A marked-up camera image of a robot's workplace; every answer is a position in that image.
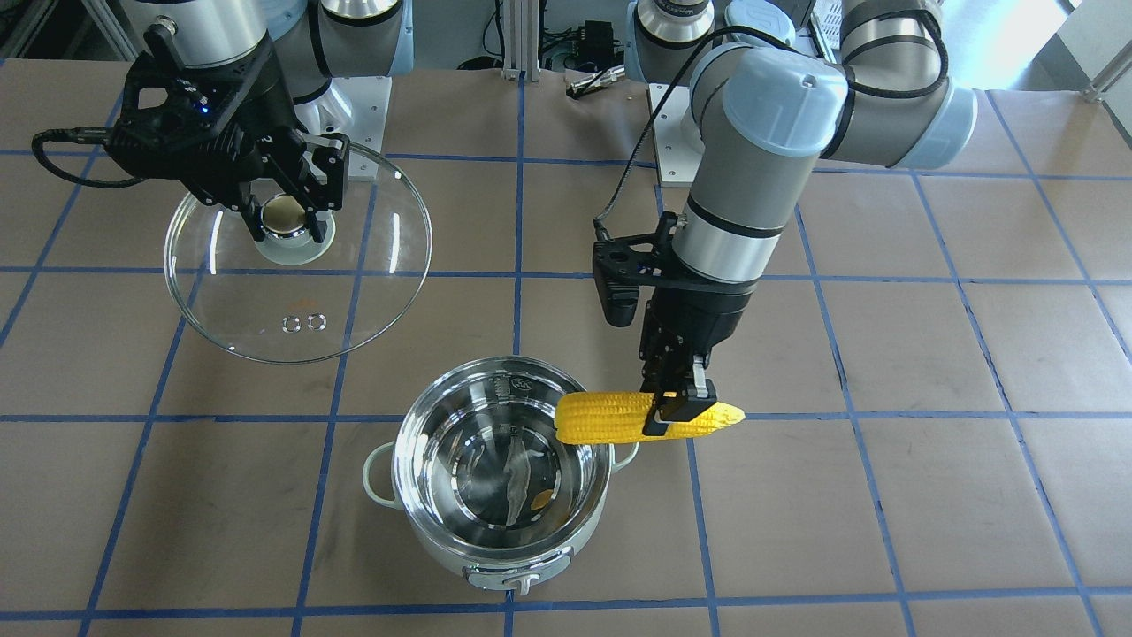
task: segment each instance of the transparent glass lid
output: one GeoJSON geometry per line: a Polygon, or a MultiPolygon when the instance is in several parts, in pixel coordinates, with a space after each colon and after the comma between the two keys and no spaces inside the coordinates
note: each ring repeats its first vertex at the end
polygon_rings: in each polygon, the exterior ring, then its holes
{"type": "Polygon", "coordinates": [[[314,241],[274,181],[252,183],[268,235],[238,212],[187,195],[165,236],[165,282],[186,320],[217,346],[264,363],[311,363],[374,341],[428,274],[432,229],[420,193],[385,157],[351,145],[342,209],[314,241]]]}

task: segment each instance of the yellow corn cob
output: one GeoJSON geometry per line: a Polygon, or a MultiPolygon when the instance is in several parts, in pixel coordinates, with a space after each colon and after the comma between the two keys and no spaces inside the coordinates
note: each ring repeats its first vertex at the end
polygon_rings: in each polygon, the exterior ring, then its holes
{"type": "Polygon", "coordinates": [[[651,394],[580,391],[567,394],[555,411],[558,440],[566,445],[621,445],[707,436],[739,423],[743,411],[717,403],[691,423],[672,423],[662,437],[641,433],[652,407],[651,394]]]}

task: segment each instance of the pot lid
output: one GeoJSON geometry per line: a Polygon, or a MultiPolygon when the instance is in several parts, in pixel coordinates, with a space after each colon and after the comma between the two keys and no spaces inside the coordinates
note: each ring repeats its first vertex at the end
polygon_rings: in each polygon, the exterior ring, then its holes
{"type": "Polygon", "coordinates": [[[342,209],[320,213],[321,242],[269,179],[251,186],[263,241],[239,213],[185,197],[165,236],[165,282],[203,337],[251,361],[312,363],[366,345],[409,309],[431,258],[428,210],[396,165],[350,152],[342,209]]]}

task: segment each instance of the white pot handle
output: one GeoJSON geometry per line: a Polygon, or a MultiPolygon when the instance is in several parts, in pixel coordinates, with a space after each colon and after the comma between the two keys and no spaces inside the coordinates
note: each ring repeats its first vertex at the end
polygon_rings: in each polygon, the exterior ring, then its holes
{"type": "Polygon", "coordinates": [[[620,463],[618,463],[617,462],[617,448],[614,447],[612,445],[610,445],[609,446],[609,458],[614,462],[614,468],[611,470],[610,475],[616,474],[617,472],[624,470],[625,467],[628,467],[629,463],[633,462],[633,458],[636,458],[636,453],[640,451],[640,450],[641,450],[641,444],[640,442],[634,442],[633,444],[633,451],[629,451],[628,458],[626,458],[626,459],[621,460],[620,463]]]}
{"type": "MultiPolygon", "coordinates": [[[[366,496],[369,496],[369,499],[372,500],[374,502],[377,502],[378,505],[387,507],[389,509],[404,509],[405,506],[402,505],[401,500],[397,499],[396,492],[394,492],[392,500],[387,500],[375,493],[374,488],[369,485],[369,468],[370,466],[374,465],[374,460],[376,460],[377,457],[380,456],[381,454],[392,451],[393,446],[396,444],[397,444],[396,441],[386,442],[385,445],[369,453],[369,457],[366,458],[366,464],[361,466],[361,485],[366,490],[366,496]]],[[[392,466],[389,468],[389,472],[391,473],[393,472],[392,466]]]]}

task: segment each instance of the stainless steel pot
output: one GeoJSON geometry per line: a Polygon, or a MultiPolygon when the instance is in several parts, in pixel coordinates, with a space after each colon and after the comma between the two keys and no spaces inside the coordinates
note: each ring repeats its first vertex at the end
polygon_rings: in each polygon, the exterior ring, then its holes
{"type": "Polygon", "coordinates": [[[378,505],[404,509],[424,549],[469,583],[525,595],[569,566],[590,540],[609,477],[612,446],[569,446],[555,437],[555,406],[582,386],[532,359],[473,361],[417,399],[397,440],[375,449],[362,485],[378,505]],[[369,484],[372,463],[393,453],[392,499],[369,484]]]}

